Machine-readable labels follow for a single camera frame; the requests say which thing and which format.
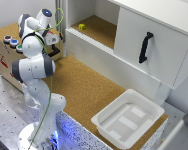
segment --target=small yellow block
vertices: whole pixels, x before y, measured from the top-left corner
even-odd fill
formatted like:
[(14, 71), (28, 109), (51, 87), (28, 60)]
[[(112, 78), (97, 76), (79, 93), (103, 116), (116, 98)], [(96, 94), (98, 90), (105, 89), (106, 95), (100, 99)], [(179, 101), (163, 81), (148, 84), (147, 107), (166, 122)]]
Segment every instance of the small yellow block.
[(86, 25), (85, 24), (79, 24), (79, 30), (85, 30)]

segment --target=green wire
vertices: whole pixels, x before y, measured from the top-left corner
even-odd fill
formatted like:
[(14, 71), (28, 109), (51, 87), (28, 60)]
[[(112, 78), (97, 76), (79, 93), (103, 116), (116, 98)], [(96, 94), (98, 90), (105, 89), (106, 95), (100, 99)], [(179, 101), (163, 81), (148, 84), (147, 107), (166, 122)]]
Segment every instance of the green wire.
[[(63, 21), (64, 12), (63, 12), (63, 10), (62, 10), (61, 8), (57, 8), (57, 9), (56, 9), (56, 14), (55, 14), (55, 20), (56, 20), (56, 16), (57, 16), (57, 11), (58, 11), (58, 10), (61, 10), (61, 12), (62, 12), (62, 18), (61, 18), (61, 21), (60, 21), (58, 24), (56, 24), (56, 26), (54, 26), (54, 27), (52, 27), (52, 28), (48, 28), (48, 29), (38, 29), (38, 30), (35, 30), (34, 32), (41, 31), (41, 30), (50, 30), (50, 29), (53, 29), (53, 28), (57, 27), (58, 25), (60, 25), (61, 22)], [(46, 49), (45, 45), (43, 45), (42, 41), (41, 41), (37, 36), (35, 36), (35, 37), (39, 40), (39, 42), (40, 42), (40, 43), (42, 44), (42, 46), (44, 47), (44, 50), (45, 50), (46, 54), (48, 54), (47, 49)], [(31, 146), (32, 146), (32, 144), (33, 144), (33, 142), (34, 142), (34, 140), (35, 140), (37, 134), (38, 134), (38, 131), (40, 130), (41, 125), (42, 125), (42, 123), (43, 123), (43, 121), (44, 121), (44, 119), (45, 119), (45, 116), (46, 116), (46, 114), (47, 114), (47, 112), (48, 112), (48, 109), (49, 109), (49, 106), (50, 106), (50, 102), (51, 102), (52, 84), (53, 84), (53, 82), (52, 82), (52, 77), (51, 77), (50, 97), (49, 97), (49, 102), (48, 102), (48, 105), (47, 105), (47, 109), (46, 109), (45, 114), (44, 114), (44, 116), (43, 116), (43, 118), (42, 118), (42, 120), (41, 120), (41, 123), (40, 123), (40, 125), (39, 125), (39, 127), (38, 127), (38, 129), (37, 129), (37, 131), (36, 131), (36, 134), (34, 135), (32, 141), (31, 141), (31, 143), (30, 143), (30, 146), (29, 146), (28, 150), (31, 148)]]

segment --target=white plastic bin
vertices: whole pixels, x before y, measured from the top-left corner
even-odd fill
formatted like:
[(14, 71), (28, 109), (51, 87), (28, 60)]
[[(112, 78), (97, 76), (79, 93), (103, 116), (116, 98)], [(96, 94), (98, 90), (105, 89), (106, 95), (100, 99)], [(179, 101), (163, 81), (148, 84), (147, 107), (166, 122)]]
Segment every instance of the white plastic bin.
[(116, 147), (130, 149), (163, 113), (163, 108), (130, 89), (91, 120)]

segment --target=white cabinet door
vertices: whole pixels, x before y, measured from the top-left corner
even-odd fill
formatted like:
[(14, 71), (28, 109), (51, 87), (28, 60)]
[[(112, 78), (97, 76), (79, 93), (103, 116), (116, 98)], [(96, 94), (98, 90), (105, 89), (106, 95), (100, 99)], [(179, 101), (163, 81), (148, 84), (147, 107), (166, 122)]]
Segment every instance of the white cabinet door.
[[(147, 60), (140, 64), (139, 56), (147, 32), (154, 37), (148, 40)], [(127, 9), (120, 9), (114, 47), (114, 54), (118, 57), (173, 86), (187, 51), (187, 35)]]

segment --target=black handle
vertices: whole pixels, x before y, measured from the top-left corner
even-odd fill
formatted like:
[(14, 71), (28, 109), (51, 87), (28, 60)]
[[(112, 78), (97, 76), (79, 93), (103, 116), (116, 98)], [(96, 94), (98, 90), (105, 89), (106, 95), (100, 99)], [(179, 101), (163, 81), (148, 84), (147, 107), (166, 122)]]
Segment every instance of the black handle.
[(52, 49), (54, 51), (48, 54), (48, 56), (50, 56), (50, 57), (55, 56), (56, 54), (58, 54), (60, 52), (60, 50), (57, 47), (55, 47), (54, 44), (52, 44)]
[(140, 56), (139, 56), (139, 63), (143, 63), (144, 61), (147, 60), (147, 57), (145, 56), (145, 53), (146, 53), (146, 50), (147, 50), (147, 45), (148, 45), (148, 40), (150, 38), (152, 38), (154, 35), (150, 32), (147, 32), (147, 36), (145, 37), (144, 41), (143, 41), (143, 45), (142, 45), (142, 48), (141, 48), (141, 53), (140, 53)]

